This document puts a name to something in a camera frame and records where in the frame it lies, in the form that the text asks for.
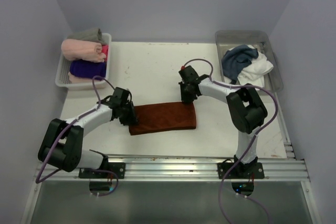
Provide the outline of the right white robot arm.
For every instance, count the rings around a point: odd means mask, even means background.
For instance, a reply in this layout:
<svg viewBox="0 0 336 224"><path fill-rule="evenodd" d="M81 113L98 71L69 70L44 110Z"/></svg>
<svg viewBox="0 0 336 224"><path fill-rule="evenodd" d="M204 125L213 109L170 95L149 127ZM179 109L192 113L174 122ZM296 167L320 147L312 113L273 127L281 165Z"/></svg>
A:
<svg viewBox="0 0 336 224"><path fill-rule="evenodd" d="M192 66L182 67L179 74L182 78L179 85L183 103L192 103L203 95L227 104L233 125L238 130L235 158L240 162L234 165L234 172L236 176L246 178L253 171L251 164L257 162L257 130L268 116L256 89L216 83L209 75L198 75Z"/></svg>

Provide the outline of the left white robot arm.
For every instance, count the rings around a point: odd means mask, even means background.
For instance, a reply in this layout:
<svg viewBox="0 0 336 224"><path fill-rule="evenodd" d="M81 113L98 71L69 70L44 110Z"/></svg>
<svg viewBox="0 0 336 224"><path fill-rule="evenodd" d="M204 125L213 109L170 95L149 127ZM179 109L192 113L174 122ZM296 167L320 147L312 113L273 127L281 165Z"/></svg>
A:
<svg viewBox="0 0 336 224"><path fill-rule="evenodd" d="M47 128L38 151L38 159L60 170L71 172L76 168L88 168L97 178L109 172L107 156L83 149L84 137L99 126L118 119L122 125L138 123L129 90L115 88L89 111L67 120L54 119Z"/></svg>

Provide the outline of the brown rust towel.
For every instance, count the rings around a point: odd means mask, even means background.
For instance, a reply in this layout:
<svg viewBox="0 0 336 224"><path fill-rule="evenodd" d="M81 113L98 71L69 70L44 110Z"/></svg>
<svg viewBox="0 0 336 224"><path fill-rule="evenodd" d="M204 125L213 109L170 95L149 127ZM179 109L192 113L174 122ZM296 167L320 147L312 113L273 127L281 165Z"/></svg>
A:
<svg viewBox="0 0 336 224"><path fill-rule="evenodd" d="M182 102L147 104L135 107L139 119L129 133L142 135L174 130L194 130L197 126L194 105Z"/></svg>

